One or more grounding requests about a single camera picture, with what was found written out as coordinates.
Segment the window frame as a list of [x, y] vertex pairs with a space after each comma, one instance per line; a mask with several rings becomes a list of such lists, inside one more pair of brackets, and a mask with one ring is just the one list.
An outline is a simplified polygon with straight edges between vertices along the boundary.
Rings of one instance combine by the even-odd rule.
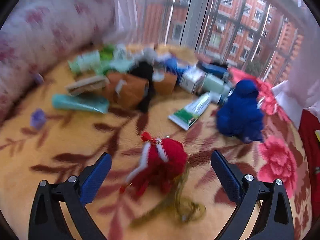
[[136, 0], [138, 43], [186, 46], [271, 84], [303, 41], [302, 0]]

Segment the sheer pink curtain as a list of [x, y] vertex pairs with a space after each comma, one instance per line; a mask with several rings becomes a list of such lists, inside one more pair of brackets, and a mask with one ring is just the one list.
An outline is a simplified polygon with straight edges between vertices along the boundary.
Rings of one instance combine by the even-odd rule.
[[302, 11], [304, 39], [291, 64], [287, 80], [271, 89], [277, 111], [299, 128], [303, 110], [319, 120], [319, 24], [303, 0], [294, 0]]

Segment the teal tube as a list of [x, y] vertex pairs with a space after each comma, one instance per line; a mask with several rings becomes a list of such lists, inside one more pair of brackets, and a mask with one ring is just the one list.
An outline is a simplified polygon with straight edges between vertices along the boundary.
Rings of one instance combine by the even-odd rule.
[[87, 111], [106, 114], [109, 101], [99, 95], [71, 96], [55, 94], [52, 96], [52, 106], [60, 110]]

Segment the green white tube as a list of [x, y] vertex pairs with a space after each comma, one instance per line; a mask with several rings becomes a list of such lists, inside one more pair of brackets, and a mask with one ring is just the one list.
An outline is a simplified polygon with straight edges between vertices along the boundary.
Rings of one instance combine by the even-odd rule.
[[221, 98], [221, 94], [213, 91], [206, 92], [182, 109], [169, 115], [168, 119], [187, 131], [206, 111], [211, 103], [218, 104]]

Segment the floral pink quilt roll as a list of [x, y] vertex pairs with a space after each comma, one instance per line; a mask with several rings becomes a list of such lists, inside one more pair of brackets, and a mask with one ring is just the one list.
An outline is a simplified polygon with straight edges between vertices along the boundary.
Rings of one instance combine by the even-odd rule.
[[36, 74], [101, 39], [113, 16], [112, 0], [39, 0], [16, 9], [1, 28], [1, 120]]

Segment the purple bottle cap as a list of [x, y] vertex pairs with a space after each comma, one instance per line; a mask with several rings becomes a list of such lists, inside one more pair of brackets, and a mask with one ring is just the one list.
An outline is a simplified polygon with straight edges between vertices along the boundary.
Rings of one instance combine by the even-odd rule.
[[46, 123], [47, 118], [45, 112], [38, 108], [30, 116], [30, 126], [36, 130], [40, 130]]

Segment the yellow floral blanket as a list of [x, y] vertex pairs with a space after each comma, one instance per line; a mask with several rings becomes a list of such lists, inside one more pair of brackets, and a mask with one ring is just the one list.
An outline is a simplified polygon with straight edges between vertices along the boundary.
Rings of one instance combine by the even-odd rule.
[[[117, 106], [106, 114], [54, 109], [52, 96], [64, 93], [73, 82], [68, 64], [58, 64], [1, 126], [1, 212], [19, 239], [28, 237], [39, 182], [63, 182], [95, 163], [104, 152], [111, 155], [112, 167], [87, 210], [108, 239], [214, 239], [235, 208], [210, 165], [214, 150], [244, 173], [268, 182], [281, 179], [290, 199], [294, 238], [302, 239], [311, 229], [311, 189], [303, 143], [281, 111], [270, 111], [273, 100], [266, 106], [263, 142], [244, 144], [218, 132], [215, 105], [210, 105], [187, 131], [170, 121], [169, 115], [194, 99], [180, 89], [170, 96], [154, 98], [148, 113]], [[40, 130], [30, 126], [30, 116], [38, 108], [47, 118]], [[130, 226], [133, 219], [163, 199], [155, 187], [149, 187], [141, 197], [136, 197], [132, 189], [119, 191], [138, 165], [143, 132], [159, 138], [168, 136], [183, 144], [190, 166], [183, 195], [205, 205], [202, 219], [180, 224], [164, 211], [143, 226]]]

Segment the beige cosmetic carton box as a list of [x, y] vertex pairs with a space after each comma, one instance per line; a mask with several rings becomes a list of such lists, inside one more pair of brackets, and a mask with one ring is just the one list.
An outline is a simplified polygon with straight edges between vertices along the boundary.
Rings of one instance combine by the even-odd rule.
[[203, 84], [205, 72], [197, 67], [192, 67], [186, 70], [181, 79], [179, 86], [190, 94], [194, 94]]

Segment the olive yarn strand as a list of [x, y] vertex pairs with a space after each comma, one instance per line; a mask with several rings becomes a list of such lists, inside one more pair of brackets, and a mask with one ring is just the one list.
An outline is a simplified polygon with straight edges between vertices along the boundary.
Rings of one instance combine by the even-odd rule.
[[189, 177], [189, 171], [190, 166], [187, 164], [185, 171], [175, 178], [173, 187], [164, 199], [142, 216], [133, 219], [130, 226], [132, 228], [142, 226], [164, 211], [168, 211], [180, 224], [187, 224], [202, 219], [206, 214], [205, 205], [182, 196]]

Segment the orange brown cloth toy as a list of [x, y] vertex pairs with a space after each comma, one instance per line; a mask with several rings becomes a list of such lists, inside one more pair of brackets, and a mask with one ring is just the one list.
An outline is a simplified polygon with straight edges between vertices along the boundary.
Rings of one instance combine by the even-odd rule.
[[110, 103], [124, 109], [135, 109], [146, 113], [155, 95], [170, 95], [177, 82], [177, 76], [165, 73], [161, 81], [154, 81], [131, 74], [113, 72], [107, 74], [108, 83], [103, 96]]

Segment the red knitted doll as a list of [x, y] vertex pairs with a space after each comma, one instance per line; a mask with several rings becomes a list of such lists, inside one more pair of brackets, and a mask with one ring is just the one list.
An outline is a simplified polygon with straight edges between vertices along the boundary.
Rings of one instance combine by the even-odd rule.
[[148, 186], [155, 186], [167, 194], [187, 164], [188, 155], [183, 144], [171, 138], [152, 137], [148, 132], [141, 134], [144, 146], [138, 166], [131, 171], [121, 186], [120, 193], [131, 186], [140, 197]]

